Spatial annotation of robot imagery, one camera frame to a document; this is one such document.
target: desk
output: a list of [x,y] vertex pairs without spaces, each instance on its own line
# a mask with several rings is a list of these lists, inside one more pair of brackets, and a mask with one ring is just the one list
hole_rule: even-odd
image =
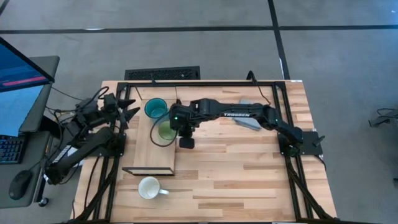
[[[52,77],[55,76],[57,71],[59,57],[48,56],[48,57],[32,57],[30,58],[40,68],[45,70]],[[33,173],[32,180],[26,190],[25,195],[19,200],[12,200],[8,196],[8,190],[13,178],[22,170],[31,168],[36,162],[40,161],[44,152],[51,142],[50,133],[47,131],[37,132],[42,122],[45,105],[49,98],[51,90],[51,84],[45,85],[37,97],[32,109],[29,111],[25,121],[20,127],[21,133],[27,133],[28,143],[26,145],[26,151],[22,159],[21,164],[9,164],[0,165],[0,174],[2,185],[0,187],[0,208],[12,208],[12,207],[26,207],[32,203],[35,189],[39,189],[44,182],[40,181],[37,183],[40,174],[40,166],[35,166],[31,171]]]
[[[117,84],[117,81],[103,82],[103,86],[109,86],[110,92],[114,93]],[[286,81],[285,85],[294,125],[303,130],[313,129],[303,83]],[[271,88],[262,86],[261,90],[274,106]],[[139,106],[141,99],[154,97],[180,98],[185,105],[199,98],[213,98],[222,103],[238,103],[244,98],[266,103],[256,86],[136,87],[131,88],[130,99],[137,100],[131,108]],[[138,121],[141,116],[145,116],[143,108],[133,117],[129,123],[130,128],[126,130],[127,142],[119,163],[111,222],[295,220],[285,161],[279,152],[277,132],[265,129],[253,131],[236,125],[231,118],[219,118],[202,123],[193,133],[196,147],[192,150],[179,148],[177,144],[175,176],[157,177],[163,188],[170,191],[170,195],[161,195],[153,200],[140,198],[137,186],[143,177],[123,172],[121,168],[132,166]],[[323,164],[314,156],[302,156],[302,160],[309,191],[325,211],[335,217],[336,212]],[[88,178],[94,161],[95,158],[86,159],[81,170],[75,197],[76,214],[80,214],[83,210]],[[98,188],[101,162],[102,159],[94,170],[88,194],[89,201]],[[306,217],[302,194],[297,191],[300,211],[302,216]],[[105,214],[107,196],[107,193],[104,194],[100,218]]]

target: keyboard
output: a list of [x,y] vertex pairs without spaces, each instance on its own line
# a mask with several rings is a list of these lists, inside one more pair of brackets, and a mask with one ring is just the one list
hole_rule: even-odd
[[25,153],[25,137],[0,136],[0,164],[20,164]]
[[125,80],[199,80],[199,66],[126,70]]

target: white mug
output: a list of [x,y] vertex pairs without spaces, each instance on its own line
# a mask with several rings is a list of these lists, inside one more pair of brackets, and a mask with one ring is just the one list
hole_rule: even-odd
[[139,182],[138,193],[144,199],[152,199],[158,194],[168,195],[169,192],[160,188],[160,183],[155,177],[145,177]]

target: mug handle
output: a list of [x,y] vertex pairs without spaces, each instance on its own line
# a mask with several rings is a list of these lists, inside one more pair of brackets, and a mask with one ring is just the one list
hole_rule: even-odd
[[164,195],[168,195],[170,192],[168,192],[167,190],[160,189],[159,193],[160,194],[164,194]]

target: wooden board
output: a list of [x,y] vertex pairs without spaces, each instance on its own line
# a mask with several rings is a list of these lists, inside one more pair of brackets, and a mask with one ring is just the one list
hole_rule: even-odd
[[[116,89],[116,81],[103,82],[103,86]],[[296,126],[314,128],[310,108],[302,82],[286,81],[290,109]],[[157,88],[138,87],[131,98],[153,97]],[[263,94],[274,100],[271,89],[261,87]],[[162,88],[162,94],[177,93],[185,105],[190,100],[214,98],[222,103],[237,103],[241,98],[266,103],[257,87],[176,87]],[[116,193],[111,215],[112,222],[271,222],[294,221],[294,210],[283,157],[279,154],[276,131],[252,131],[235,125],[229,118],[202,123],[194,132],[196,147],[192,150],[176,146],[175,176],[157,177],[170,195],[144,200],[137,193],[143,177],[121,170],[134,161],[137,150],[139,117],[130,122],[125,155],[121,158]],[[332,216],[336,216],[327,176],[323,165],[313,156],[302,156],[308,188],[318,203]],[[87,188],[92,159],[87,159],[80,176],[76,202]],[[93,191],[98,182],[92,184]],[[305,215],[302,194],[298,190],[302,216]],[[103,199],[100,218],[103,218],[107,195]]]
[[[170,143],[169,140],[162,139],[158,134],[159,124],[154,126],[152,133],[150,132],[154,125],[154,120],[146,116],[144,108],[149,100],[142,100],[140,119],[138,124],[138,135],[136,150],[134,153],[134,162],[129,167],[133,174],[139,175],[156,175],[156,174],[173,174],[174,172],[174,157],[175,157],[175,141],[167,146],[160,147],[156,146],[151,140],[149,135],[152,136],[153,140],[160,145],[167,145]],[[175,100],[165,100],[169,107]]]

